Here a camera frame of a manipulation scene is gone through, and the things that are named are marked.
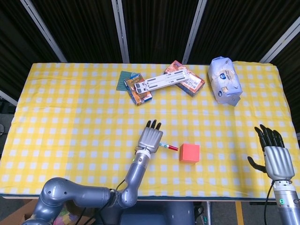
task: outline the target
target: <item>marker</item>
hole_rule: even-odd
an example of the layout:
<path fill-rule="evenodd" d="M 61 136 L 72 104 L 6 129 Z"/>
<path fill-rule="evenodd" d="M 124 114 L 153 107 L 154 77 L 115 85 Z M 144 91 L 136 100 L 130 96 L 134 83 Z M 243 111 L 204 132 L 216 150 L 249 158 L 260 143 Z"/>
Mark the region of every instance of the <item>marker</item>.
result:
<path fill-rule="evenodd" d="M 159 146 L 164 147 L 164 148 L 166 148 L 166 149 L 172 149 L 172 150 L 174 150 L 174 151 L 178 151 L 178 148 L 177 148 L 177 147 L 171 146 L 171 145 L 169 145 L 169 144 L 159 143 Z"/>

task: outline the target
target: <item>curtain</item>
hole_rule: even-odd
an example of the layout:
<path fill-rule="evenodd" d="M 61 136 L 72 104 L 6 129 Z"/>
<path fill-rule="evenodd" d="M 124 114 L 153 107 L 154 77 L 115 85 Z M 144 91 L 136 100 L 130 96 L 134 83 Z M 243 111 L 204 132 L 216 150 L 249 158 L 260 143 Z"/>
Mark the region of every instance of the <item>curtain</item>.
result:
<path fill-rule="evenodd" d="M 33 0 L 68 62 L 122 62 L 111 0 Z"/>
<path fill-rule="evenodd" d="M 299 16 L 300 1 L 208 0 L 188 63 L 258 62 Z"/>
<path fill-rule="evenodd" d="M 0 1 L 0 90 L 19 99 L 32 63 L 59 61 L 20 1 Z"/>
<path fill-rule="evenodd" d="M 300 132 L 300 33 L 271 61 L 281 77 L 296 132 Z"/>
<path fill-rule="evenodd" d="M 182 61 L 198 0 L 123 0 L 131 63 Z"/>

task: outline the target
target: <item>tablecloth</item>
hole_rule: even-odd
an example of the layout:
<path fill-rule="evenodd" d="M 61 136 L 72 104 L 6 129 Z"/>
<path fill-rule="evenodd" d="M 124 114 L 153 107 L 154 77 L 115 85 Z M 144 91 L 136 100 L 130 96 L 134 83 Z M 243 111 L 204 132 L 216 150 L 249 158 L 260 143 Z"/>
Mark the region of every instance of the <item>tablecloth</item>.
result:
<path fill-rule="evenodd" d="M 243 88 L 236 107 L 215 101 L 209 66 L 203 65 L 188 65 L 206 81 L 195 97 L 174 85 L 153 91 L 152 101 L 136 106 L 128 93 L 116 91 L 122 70 L 149 78 L 167 66 L 33 64 L 0 161 L 0 193 L 38 195 L 56 176 L 116 188 L 146 122 L 153 119 L 162 123 L 162 142 L 199 144 L 201 159 L 180 163 L 179 152 L 159 148 L 139 196 L 265 198 L 270 179 L 247 161 L 252 156 L 264 164 L 254 131 L 261 123 L 283 136 L 296 172 L 293 182 L 300 184 L 299 147 L 275 66 L 234 63 Z"/>

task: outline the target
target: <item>orange box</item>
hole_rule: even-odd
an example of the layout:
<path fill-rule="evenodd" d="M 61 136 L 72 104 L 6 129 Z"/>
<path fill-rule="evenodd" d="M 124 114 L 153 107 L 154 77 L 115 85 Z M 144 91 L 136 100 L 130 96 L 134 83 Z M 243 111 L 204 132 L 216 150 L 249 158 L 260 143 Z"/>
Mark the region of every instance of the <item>orange box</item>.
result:
<path fill-rule="evenodd" d="M 200 160 L 200 146 L 197 144 L 182 144 L 180 147 L 180 161 L 197 163 Z"/>

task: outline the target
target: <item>gray robot arm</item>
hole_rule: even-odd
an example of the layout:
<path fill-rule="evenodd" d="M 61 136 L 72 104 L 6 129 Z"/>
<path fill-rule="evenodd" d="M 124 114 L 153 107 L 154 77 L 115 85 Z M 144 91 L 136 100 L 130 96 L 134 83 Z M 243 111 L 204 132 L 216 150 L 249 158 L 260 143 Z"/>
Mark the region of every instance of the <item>gray robot arm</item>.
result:
<path fill-rule="evenodd" d="M 284 225 L 300 225 L 300 204 L 292 177 L 295 175 L 290 153 L 285 148 L 280 133 L 260 125 L 255 127 L 262 146 L 265 166 L 258 165 L 251 157 L 249 163 L 255 169 L 267 173 L 273 180 L 273 191 L 278 212 Z"/>
<path fill-rule="evenodd" d="M 135 159 L 125 177 L 125 189 L 117 191 L 106 187 L 79 185 L 64 178 L 52 178 L 45 183 L 31 218 L 23 225 L 52 225 L 67 200 L 73 200 L 79 207 L 89 208 L 134 206 L 151 153 L 157 151 L 163 135 L 163 132 L 159 131 L 161 124 L 158 123 L 156 128 L 155 124 L 156 120 L 150 127 L 148 121 L 140 137 L 135 149 Z"/>

